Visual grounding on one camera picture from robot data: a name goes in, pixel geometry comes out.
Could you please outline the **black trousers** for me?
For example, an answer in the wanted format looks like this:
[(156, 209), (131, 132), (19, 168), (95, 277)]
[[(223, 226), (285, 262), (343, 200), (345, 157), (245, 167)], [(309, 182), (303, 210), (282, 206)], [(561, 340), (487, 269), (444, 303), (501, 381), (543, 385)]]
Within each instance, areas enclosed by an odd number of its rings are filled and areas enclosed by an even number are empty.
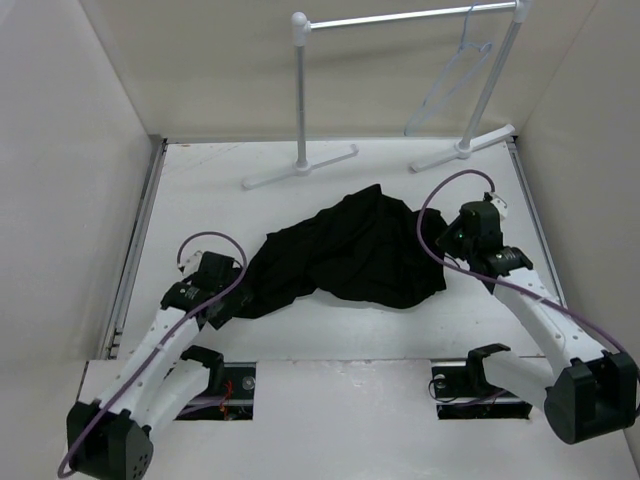
[(409, 309), (445, 290), (446, 223), (411, 210), (374, 184), (291, 227), (267, 234), (244, 285), (253, 297), (237, 313), (257, 319), (317, 290), (341, 300)]

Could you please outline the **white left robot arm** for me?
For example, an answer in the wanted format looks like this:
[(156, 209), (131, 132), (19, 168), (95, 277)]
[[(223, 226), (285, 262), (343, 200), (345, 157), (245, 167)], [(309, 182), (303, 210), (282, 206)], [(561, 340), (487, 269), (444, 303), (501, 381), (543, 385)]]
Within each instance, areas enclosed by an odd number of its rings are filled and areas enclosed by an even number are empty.
[(209, 251), (179, 267), (141, 343), (112, 383), (93, 400), (77, 401), (66, 418), (61, 479), (141, 479), (154, 442), (175, 419), (201, 409), (226, 410), (233, 383), (221, 353), (195, 345), (207, 327), (226, 324), (251, 299), (241, 284), (246, 263)]

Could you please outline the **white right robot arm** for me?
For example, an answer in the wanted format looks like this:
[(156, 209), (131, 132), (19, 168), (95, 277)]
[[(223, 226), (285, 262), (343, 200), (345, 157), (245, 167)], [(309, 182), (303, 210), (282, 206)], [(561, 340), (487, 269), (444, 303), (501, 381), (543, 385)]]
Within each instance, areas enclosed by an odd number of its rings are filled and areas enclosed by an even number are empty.
[(519, 320), (549, 365), (535, 367), (503, 344), (468, 353), (464, 384), (483, 396), (503, 389), (544, 413), (556, 436), (576, 444), (629, 428), (637, 412), (638, 367), (623, 350), (608, 351), (557, 304), (518, 248), (503, 242), (502, 208), (484, 198), (461, 206), (437, 239), (448, 255)]

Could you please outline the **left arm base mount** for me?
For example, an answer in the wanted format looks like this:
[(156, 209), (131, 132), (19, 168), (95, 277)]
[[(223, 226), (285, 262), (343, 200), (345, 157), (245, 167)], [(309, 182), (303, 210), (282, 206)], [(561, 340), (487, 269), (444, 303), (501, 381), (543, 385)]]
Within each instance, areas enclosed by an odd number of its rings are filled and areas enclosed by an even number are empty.
[(192, 399), (177, 421), (249, 421), (253, 419), (256, 363), (226, 363), (216, 391), (211, 389)]

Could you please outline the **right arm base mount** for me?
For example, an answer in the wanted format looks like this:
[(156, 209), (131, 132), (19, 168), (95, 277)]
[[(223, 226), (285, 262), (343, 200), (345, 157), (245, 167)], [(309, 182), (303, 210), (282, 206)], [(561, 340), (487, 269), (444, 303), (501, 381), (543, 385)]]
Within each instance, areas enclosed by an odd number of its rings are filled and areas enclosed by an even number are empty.
[(528, 420), (533, 407), (497, 387), (474, 387), (462, 361), (435, 362), (428, 393), (439, 420)]

